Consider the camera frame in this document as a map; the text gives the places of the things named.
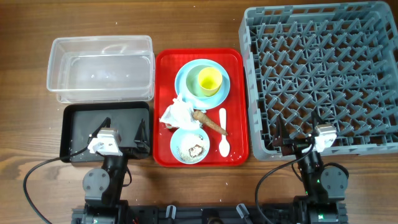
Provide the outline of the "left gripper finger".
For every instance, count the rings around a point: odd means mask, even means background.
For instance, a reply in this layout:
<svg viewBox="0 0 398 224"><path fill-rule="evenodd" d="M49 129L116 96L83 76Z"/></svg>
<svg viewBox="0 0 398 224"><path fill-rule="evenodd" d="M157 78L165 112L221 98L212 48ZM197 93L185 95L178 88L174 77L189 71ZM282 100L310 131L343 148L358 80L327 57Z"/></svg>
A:
<svg viewBox="0 0 398 224"><path fill-rule="evenodd" d="M97 134L99 133L99 131L100 131L102 128L109 128L110 125L111 125L111 119L110 119L109 117L106 117L106 118L104 119L104 121L99 125L99 127L98 127L92 134L90 134L90 136L91 136L91 137L96 137Z"/></svg>
<svg viewBox="0 0 398 224"><path fill-rule="evenodd" d="M144 119L141 119L134 142L136 143L137 148L149 147L149 140L146 133L146 122Z"/></svg>

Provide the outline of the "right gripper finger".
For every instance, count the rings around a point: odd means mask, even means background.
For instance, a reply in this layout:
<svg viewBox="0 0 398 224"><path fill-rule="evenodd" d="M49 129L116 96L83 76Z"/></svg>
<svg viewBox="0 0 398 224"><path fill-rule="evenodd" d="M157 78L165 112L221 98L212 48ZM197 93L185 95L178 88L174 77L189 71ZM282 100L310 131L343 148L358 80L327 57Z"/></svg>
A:
<svg viewBox="0 0 398 224"><path fill-rule="evenodd" d="M291 145L292 141L289 136L289 133L286 130L284 121L279 114L276 119L276 133L273 137L272 140L272 145L273 146L288 146Z"/></svg>
<svg viewBox="0 0 398 224"><path fill-rule="evenodd" d="M317 136L315 130L316 126L318 124L325 124L325 122L324 120L321 119L321 117L318 115L318 113L315 110L311 112L311 121L312 121L312 136L315 137Z"/></svg>

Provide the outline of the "white tissue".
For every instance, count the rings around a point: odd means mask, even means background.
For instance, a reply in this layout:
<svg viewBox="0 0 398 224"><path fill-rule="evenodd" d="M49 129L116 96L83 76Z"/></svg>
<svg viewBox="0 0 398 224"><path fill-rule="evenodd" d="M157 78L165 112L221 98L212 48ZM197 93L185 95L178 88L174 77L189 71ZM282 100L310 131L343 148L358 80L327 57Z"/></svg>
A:
<svg viewBox="0 0 398 224"><path fill-rule="evenodd" d="M167 128L182 128L194 130L202 127L201 122L193 117L194 109L191 102L183 100L183 94L173 99L173 104L168 106L159 121Z"/></svg>

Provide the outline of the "small light blue bowl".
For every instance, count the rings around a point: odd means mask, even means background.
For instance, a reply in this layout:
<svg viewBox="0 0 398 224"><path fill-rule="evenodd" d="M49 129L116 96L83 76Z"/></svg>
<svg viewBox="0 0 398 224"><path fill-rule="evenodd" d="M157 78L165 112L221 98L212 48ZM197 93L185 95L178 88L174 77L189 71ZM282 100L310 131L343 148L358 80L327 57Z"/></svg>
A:
<svg viewBox="0 0 398 224"><path fill-rule="evenodd" d="M170 150L176 160L193 165L201 162L210 151L210 139L202 129L177 129L170 140Z"/></svg>

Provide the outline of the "rice and food leftovers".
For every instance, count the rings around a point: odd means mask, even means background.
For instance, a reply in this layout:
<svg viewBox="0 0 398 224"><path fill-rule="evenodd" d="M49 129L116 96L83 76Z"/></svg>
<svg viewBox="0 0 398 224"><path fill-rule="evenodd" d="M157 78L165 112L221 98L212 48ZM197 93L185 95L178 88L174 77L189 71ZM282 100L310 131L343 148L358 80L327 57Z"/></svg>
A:
<svg viewBox="0 0 398 224"><path fill-rule="evenodd" d="M193 163L201 158L207 146L208 144L202 135L188 133L182 136L177 149L182 161Z"/></svg>

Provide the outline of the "brown carrot-shaped food scrap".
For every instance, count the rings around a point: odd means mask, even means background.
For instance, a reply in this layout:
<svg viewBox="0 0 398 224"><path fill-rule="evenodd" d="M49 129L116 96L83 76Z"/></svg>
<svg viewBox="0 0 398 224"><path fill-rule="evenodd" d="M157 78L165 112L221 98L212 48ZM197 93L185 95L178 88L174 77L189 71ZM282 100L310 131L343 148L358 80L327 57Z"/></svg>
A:
<svg viewBox="0 0 398 224"><path fill-rule="evenodd" d="M209 128L216 131L217 133L220 133L225 136L228 135L228 133L226 132L225 129L223 129L218 124L216 124L213 120L211 120L205 113L201 112L200 110L195 110L193 112L193 118L195 120L199 121L201 124L208 126Z"/></svg>

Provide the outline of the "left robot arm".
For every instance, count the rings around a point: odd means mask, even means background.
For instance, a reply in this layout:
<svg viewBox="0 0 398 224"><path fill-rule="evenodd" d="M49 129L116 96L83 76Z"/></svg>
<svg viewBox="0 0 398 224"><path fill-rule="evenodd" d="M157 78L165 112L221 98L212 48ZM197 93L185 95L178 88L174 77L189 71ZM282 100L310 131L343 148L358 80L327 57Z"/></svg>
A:
<svg viewBox="0 0 398 224"><path fill-rule="evenodd" d="M134 138L135 146L122 147L117 129L111 128L109 117L89 136L88 150L104 158L99 169L90 170L83 178L85 207L72 223L134 223L133 211L126 200L121 200L127 167L130 159L145 159L150 154L146 123L142 119Z"/></svg>

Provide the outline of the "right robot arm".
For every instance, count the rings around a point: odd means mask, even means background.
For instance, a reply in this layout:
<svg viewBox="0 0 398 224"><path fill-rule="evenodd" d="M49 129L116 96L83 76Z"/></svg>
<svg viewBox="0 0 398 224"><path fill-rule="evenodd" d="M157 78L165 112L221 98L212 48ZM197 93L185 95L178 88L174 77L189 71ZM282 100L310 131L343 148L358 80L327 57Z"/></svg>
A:
<svg viewBox="0 0 398 224"><path fill-rule="evenodd" d="M296 196L289 206L291 223L348 223L345 191L349 172L340 164L322 161L321 152L330 147L336 137L335 127L326 123L316 112L311 113L312 134L306 138L292 138L283 119L276 119L274 147L280 147L283 156L294 155L305 196Z"/></svg>

